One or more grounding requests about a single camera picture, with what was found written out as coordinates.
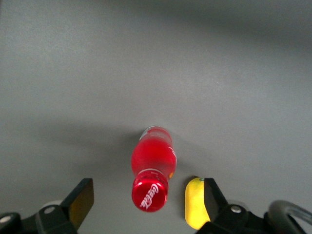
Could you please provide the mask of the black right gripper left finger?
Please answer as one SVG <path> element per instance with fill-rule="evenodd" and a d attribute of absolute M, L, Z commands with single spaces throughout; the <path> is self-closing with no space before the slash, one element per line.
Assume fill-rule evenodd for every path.
<path fill-rule="evenodd" d="M 76 234 L 94 204 L 92 178 L 84 178 L 59 204 L 35 214 L 39 234 Z"/>

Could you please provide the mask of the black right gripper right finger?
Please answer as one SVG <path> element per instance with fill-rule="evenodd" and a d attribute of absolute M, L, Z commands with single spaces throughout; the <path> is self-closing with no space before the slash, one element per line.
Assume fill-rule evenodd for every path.
<path fill-rule="evenodd" d="M 198 234 L 266 234 L 264 219 L 229 203 L 213 178 L 204 179 L 204 205 L 210 218 Z"/>

